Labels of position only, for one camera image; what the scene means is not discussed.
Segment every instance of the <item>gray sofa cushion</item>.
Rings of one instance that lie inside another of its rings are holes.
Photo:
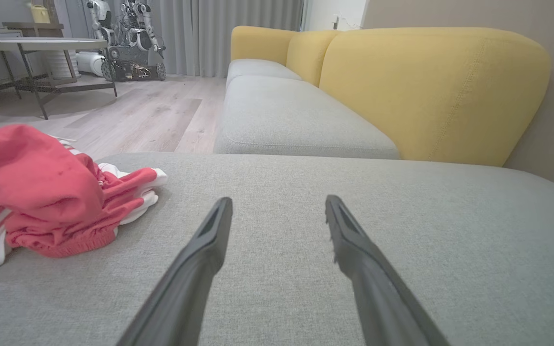
[[[367,120],[304,82],[241,76],[226,91],[215,153],[398,159]]]
[[[301,81],[302,78],[277,62],[263,61],[260,59],[236,59],[230,62],[228,67],[228,79],[226,79],[226,88],[230,85],[231,81],[240,76],[269,76],[296,79]]]
[[[363,345],[333,264],[324,201],[343,199],[453,345],[554,345],[554,184],[497,167],[399,160],[136,153],[160,201],[110,245],[0,267],[0,345],[114,345],[223,196],[226,260],[200,345]]]

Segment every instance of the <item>gray curtain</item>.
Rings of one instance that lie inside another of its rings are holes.
[[[153,0],[153,26],[168,73],[225,77],[238,25],[299,31],[303,0]]]

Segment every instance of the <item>red and white garment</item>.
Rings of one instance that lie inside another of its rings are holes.
[[[132,173],[95,164],[68,142],[28,125],[0,129],[0,265],[6,247],[51,258],[114,241],[117,226],[138,219],[158,200],[161,169]]]

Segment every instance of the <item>wooden floor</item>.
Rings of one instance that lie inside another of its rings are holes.
[[[79,83],[103,83],[84,75]],[[35,96],[13,88],[0,91],[0,127],[28,124],[51,136],[75,140],[73,146],[95,160],[116,153],[174,151],[211,153],[226,80],[168,76],[165,81],[116,83],[112,89],[61,94],[46,104],[42,118]]]

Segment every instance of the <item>humanoid robot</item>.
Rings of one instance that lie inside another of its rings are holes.
[[[148,65],[148,51],[153,50],[164,58],[164,46],[158,44],[151,26],[151,7],[136,0],[125,0],[121,4],[123,17],[120,29],[123,39],[117,42],[117,35],[112,26],[112,12],[105,0],[88,0],[87,8],[93,21],[95,38],[105,39],[108,47],[103,54],[110,58],[101,64],[101,72],[106,80],[127,81],[143,79],[165,79],[163,63]]]

